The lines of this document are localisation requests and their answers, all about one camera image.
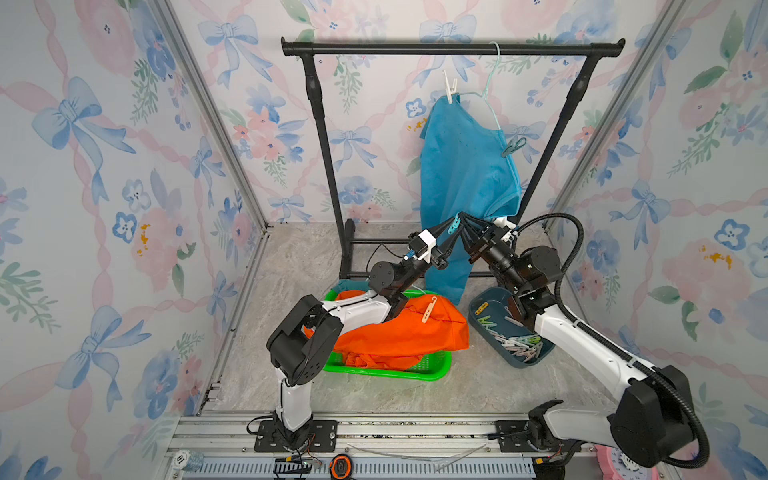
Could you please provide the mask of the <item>bright teal clothespin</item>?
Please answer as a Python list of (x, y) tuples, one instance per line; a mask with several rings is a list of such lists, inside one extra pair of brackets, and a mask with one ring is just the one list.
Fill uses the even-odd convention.
[(448, 229), (448, 235), (453, 236), (460, 232), (460, 229), (462, 227), (462, 219), (459, 213), (457, 213), (454, 217), (454, 220), (452, 221), (449, 229)]

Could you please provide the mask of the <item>beige clothespin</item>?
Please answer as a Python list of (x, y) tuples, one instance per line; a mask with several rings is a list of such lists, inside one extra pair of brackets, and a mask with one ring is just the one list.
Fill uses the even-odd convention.
[(437, 301), (438, 301), (438, 297), (437, 296), (432, 296), (431, 297), (431, 300), (430, 300), (429, 304), (427, 305), (427, 307), (425, 308), (424, 313), (422, 315), (421, 322), (423, 324), (426, 324), (428, 322), (428, 320), (430, 319), (430, 317), (432, 315), (432, 312), (434, 310), (434, 307), (437, 304)]

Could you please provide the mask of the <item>teal t-shirt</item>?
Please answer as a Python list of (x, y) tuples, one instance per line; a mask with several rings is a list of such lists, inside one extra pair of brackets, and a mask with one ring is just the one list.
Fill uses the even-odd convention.
[(421, 225), (452, 220), (459, 212), (484, 220), (518, 213), (521, 181), (503, 131), (476, 120), (461, 97), (443, 96), (420, 134)]

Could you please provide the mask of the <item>dark teal clothespin bin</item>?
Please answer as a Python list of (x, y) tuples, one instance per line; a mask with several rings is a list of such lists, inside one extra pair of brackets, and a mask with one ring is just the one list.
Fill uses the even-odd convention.
[(512, 367), (524, 369), (540, 363), (555, 345), (512, 318), (511, 293), (491, 287), (469, 304), (468, 322)]

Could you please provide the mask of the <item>orange t-shirt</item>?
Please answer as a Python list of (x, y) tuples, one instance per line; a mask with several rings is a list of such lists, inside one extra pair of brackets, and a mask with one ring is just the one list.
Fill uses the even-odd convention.
[[(432, 296), (437, 296), (438, 301), (430, 319), (423, 324), (422, 315)], [(427, 293), (410, 298), (391, 321), (342, 334), (333, 351), (341, 356), (346, 367), (405, 371), (428, 354), (468, 348), (466, 318), (448, 299)]]

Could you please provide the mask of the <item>light teal wire hanger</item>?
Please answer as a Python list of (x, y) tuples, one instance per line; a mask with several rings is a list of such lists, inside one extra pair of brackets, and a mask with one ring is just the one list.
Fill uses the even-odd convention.
[(492, 40), (489, 42), (495, 49), (491, 67), (486, 76), (484, 87), (479, 91), (467, 91), (461, 94), (462, 108), (483, 128), (492, 131), (501, 131), (501, 124), (495, 107), (491, 101), (491, 90), (494, 77), (501, 64), (500, 44)]

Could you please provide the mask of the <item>white clothespin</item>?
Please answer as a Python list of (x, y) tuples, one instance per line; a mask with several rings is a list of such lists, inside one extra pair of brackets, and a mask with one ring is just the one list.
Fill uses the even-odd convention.
[(443, 71), (443, 78), (445, 84), (446, 101), (449, 104), (452, 104), (458, 95), (458, 79), (450, 77), (446, 71)]

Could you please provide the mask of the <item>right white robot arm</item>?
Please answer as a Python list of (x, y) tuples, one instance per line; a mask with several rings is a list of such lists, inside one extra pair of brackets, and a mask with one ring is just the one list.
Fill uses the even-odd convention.
[(539, 451), (563, 443), (613, 447), (642, 467), (703, 467), (711, 445), (688, 378), (675, 367), (660, 368), (630, 353), (565, 306), (562, 285), (582, 247), (584, 228), (571, 214), (559, 217), (577, 232), (566, 257), (553, 247), (517, 253), (517, 236), (528, 223), (509, 227), (460, 212), (453, 224), (469, 260), (484, 261), (511, 292), (514, 319), (588, 370), (617, 402), (611, 412), (566, 408), (558, 399), (544, 402), (528, 413), (527, 441)]

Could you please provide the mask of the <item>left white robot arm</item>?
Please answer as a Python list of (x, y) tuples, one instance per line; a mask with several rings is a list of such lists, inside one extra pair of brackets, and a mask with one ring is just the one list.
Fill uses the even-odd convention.
[(376, 263), (368, 274), (368, 290), (357, 297), (327, 302), (306, 295), (298, 300), (266, 342), (279, 386), (273, 412), (278, 431), (290, 437), (308, 430), (312, 381), (339, 337), (400, 314), (407, 303), (405, 291), (430, 268), (448, 266), (459, 222), (451, 217), (411, 235), (409, 253), (397, 263)]

